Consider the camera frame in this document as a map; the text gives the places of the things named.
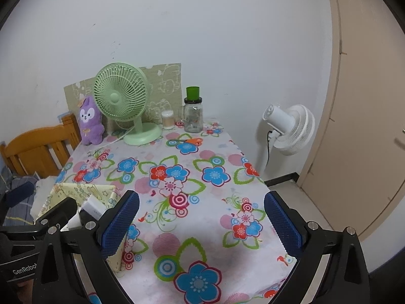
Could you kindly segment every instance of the floor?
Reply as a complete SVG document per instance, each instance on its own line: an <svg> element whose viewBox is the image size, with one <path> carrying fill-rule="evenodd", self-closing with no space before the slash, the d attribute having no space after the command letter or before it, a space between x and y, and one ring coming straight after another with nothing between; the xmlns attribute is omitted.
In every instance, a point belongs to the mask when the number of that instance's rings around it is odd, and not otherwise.
<svg viewBox="0 0 405 304"><path fill-rule="evenodd" d="M277 191L285 203L290 208L297 210L302 218L304 218L307 222L313 220L317 222L323 229L332 229L317 207L315 207L315 205L312 203L310 198L301 189L299 189L293 181L287 181L272 186L270 189ZM318 286L321 283L323 272L327 266L328 257L329 255L324 255L322 257L311 286L309 287L301 304L310 303L315 296ZM249 304L268 304L268 299L254 299L250 301Z"/></svg>

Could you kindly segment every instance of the plush toy face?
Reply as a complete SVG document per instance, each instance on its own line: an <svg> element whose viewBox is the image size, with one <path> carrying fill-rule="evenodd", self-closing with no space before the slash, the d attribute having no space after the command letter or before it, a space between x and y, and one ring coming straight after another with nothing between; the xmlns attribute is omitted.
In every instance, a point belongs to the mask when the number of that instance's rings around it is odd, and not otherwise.
<svg viewBox="0 0 405 304"><path fill-rule="evenodd" d="M101 112L97 108L93 97L86 97L80 109L80 122L83 126L91 127L99 124L101 120Z"/></svg>

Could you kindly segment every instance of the door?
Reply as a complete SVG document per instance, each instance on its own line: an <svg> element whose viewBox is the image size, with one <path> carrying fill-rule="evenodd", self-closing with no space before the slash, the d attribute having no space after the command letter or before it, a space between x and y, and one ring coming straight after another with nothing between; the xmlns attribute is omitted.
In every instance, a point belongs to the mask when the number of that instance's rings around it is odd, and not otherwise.
<svg viewBox="0 0 405 304"><path fill-rule="evenodd" d="M405 35L382 0L337 2L339 79L302 188L333 229L361 234L405 180Z"/></svg>

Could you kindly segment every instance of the table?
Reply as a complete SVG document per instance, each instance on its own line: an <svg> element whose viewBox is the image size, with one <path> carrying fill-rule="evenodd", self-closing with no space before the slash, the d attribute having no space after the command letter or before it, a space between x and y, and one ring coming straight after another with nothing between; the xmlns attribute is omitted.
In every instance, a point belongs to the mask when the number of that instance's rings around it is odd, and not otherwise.
<svg viewBox="0 0 405 304"><path fill-rule="evenodd" d="M113 143L118 136L79 145L57 182L112 184L121 194L139 194L116 274L133 302L273 297L296 260L265 214L268 188L223 127L209 120L201 133L188 134L179 122L141 146ZM92 285L84 284L97 303Z"/></svg>

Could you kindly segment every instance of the stuffed animal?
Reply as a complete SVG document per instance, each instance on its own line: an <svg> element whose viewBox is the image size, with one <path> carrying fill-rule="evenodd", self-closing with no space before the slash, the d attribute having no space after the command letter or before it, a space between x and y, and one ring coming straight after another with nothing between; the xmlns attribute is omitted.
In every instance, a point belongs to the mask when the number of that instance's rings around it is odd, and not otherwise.
<svg viewBox="0 0 405 304"><path fill-rule="evenodd" d="M92 96L87 96L80 107L80 134L83 145L98 145L103 141L102 114Z"/></svg>

